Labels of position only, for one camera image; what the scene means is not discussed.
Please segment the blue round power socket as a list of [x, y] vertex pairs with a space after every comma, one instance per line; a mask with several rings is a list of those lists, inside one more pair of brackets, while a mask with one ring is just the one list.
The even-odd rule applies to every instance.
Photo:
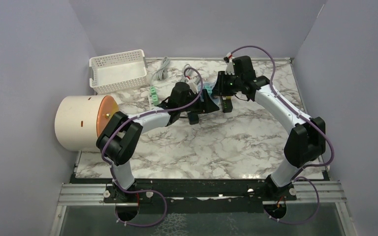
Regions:
[[212, 92], [213, 92], [213, 88], [212, 88], [213, 84], [210, 84], [210, 83], [206, 83], [202, 86], [203, 89], [206, 89], [207, 91], [207, 94], [209, 96], [210, 99], [212, 99], [212, 101], [214, 103], [218, 103], [219, 102], [219, 98], [215, 97], [212, 95]]

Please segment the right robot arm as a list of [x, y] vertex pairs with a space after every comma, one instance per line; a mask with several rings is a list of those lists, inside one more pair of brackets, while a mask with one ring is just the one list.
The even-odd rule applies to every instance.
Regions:
[[249, 56], [225, 58], [227, 68], [218, 72], [214, 96], [244, 94], [272, 114], [288, 133], [284, 160], [266, 179], [262, 193], [270, 200], [284, 194], [292, 178], [326, 151], [325, 122], [312, 118], [285, 99], [266, 76], [257, 76]]

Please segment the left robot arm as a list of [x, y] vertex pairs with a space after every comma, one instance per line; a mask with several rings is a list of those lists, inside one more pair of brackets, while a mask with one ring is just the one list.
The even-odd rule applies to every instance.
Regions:
[[118, 186], [116, 195], [123, 202], [134, 198], [132, 186], [135, 178], [130, 167], [130, 159], [136, 149], [141, 134], [156, 128], [167, 127], [186, 113], [190, 125], [199, 123], [199, 115], [219, 111], [218, 101], [213, 98], [212, 85], [198, 85], [195, 93], [189, 84], [177, 82], [170, 96], [152, 110], [128, 116], [115, 112], [102, 133], [96, 146], [102, 159], [110, 166], [113, 182]]

